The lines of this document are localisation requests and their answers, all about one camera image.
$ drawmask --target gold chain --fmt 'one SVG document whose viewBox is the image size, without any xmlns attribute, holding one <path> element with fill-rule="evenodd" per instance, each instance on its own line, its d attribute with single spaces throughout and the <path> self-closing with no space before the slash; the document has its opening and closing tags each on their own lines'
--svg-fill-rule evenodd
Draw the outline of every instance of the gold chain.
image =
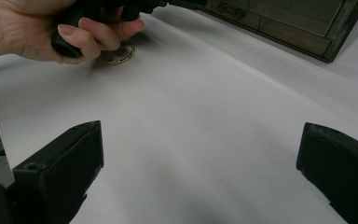
<svg viewBox="0 0 358 224">
<path fill-rule="evenodd" d="M 103 57 L 107 51 L 103 51 L 101 53 L 101 55 L 98 57 L 98 61 L 100 61 L 103 65 L 118 65 L 118 64 L 124 63 L 124 62 L 128 61 L 130 58 L 132 58 L 133 54 L 135 53 L 135 45 L 133 45 L 131 42 L 124 42 L 124 41 L 121 42 L 120 45 L 131 47 L 131 52 L 126 57 L 124 57 L 123 59 L 120 59 L 120 60 L 107 60 Z"/>
</svg>

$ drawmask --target white table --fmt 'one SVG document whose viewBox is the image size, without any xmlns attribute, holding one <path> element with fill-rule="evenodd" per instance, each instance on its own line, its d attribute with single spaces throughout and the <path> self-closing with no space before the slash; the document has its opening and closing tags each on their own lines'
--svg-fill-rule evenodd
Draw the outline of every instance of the white table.
<svg viewBox="0 0 358 224">
<path fill-rule="evenodd" d="M 0 57 L 11 167 L 99 119 L 105 166 L 72 223 L 345 223 L 296 156 L 305 122 L 358 139 L 358 35 L 326 64 L 178 7 L 143 19 L 119 66 Z"/>
</svg>

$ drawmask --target human hand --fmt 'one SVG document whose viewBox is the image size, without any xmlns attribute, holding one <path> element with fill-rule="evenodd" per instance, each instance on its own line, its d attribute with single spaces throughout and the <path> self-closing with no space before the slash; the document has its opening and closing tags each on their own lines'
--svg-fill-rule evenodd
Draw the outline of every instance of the human hand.
<svg viewBox="0 0 358 224">
<path fill-rule="evenodd" d="M 83 56 L 67 58 L 50 45 L 56 29 L 57 15 L 76 0 L 0 0 L 0 55 L 14 53 L 21 57 L 58 63 L 83 63 L 96 58 L 101 50 L 115 50 L 120 40 L 143 30 L 145 24 L 121 21 L 120 9 L 104 13 L 108 23 L 82 18 L 78 28 L 58 25 L 59 34 L 71 45 L 79 48 Z"/>
</svg>

